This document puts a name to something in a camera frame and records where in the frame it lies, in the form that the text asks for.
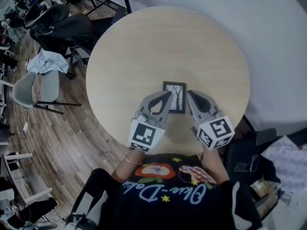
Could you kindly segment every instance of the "white marker cube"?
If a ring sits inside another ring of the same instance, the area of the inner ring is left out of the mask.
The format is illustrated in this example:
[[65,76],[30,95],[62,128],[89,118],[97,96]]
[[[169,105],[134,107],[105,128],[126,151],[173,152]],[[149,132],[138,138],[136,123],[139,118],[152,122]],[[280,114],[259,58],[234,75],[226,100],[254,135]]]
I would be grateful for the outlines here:
[[209,149],[214,150],[228,144],[235,135],[228,116],[208,121],[199,126],[197,138]]
[[155,147],[164,133],[165,129],[133,119],[130,124],[129,142],[131,147],[147,152]]

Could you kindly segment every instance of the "person's arm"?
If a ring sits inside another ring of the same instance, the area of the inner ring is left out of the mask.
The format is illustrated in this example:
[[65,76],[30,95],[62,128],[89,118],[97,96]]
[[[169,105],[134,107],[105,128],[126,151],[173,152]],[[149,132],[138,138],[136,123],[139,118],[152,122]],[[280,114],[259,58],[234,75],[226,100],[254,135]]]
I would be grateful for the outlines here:
[[217,149],[210,151],[203,147],[203,158],[201,162],[204,165],[206,172],[218,185],[225,181],[229,181],[228,173],[222,163]]
[[112,173],[112,178],[120,183],[128,180],[133,172],[135,172],[137,167],[142,163],[144,154],[145,153],[143,151],[137,149],[130,151],[126,155],[127,160],[130,162],[128,162],[126,159],[120,162],[118,167]]

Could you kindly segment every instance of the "picture frame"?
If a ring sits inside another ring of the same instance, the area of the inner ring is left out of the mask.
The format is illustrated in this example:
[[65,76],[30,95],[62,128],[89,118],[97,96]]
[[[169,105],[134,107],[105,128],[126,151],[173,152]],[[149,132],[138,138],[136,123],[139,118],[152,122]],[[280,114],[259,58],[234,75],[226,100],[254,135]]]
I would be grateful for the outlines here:
[[173,101],[169,113],[184,114],[186,112],[186,83],[164,81],[163,90],[169,90],[173,94]]

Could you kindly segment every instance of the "wooden tabletop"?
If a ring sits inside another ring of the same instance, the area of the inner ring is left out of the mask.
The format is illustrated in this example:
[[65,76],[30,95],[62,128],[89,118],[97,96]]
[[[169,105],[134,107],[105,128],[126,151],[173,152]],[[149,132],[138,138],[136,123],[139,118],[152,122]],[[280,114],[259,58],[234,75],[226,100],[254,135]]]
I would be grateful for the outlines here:
[[[125,16],[102,35],[87,66],[91,108],[126,146],[135,111],[144,97],[162,91],[164,81],[210,95],[234,127],[248,104],[248,69],[234,39],[210,18],[183,8],[151,7]],[[151,153],[200,153],[192,123],[188,107],[185,115],[170,114]]]

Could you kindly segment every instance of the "bracelet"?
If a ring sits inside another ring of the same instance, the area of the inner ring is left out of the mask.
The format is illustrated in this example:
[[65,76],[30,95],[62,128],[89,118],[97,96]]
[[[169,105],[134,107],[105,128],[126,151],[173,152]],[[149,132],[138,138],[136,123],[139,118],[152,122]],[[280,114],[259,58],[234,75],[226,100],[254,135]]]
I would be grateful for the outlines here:
[[128,162],[128,163],[131,163],[133,165],[142,165],[142,162],[141,163],[134,163],[134,162],[131,162],[130,160],[127,159],[127,156],[125,155],[125,160]]

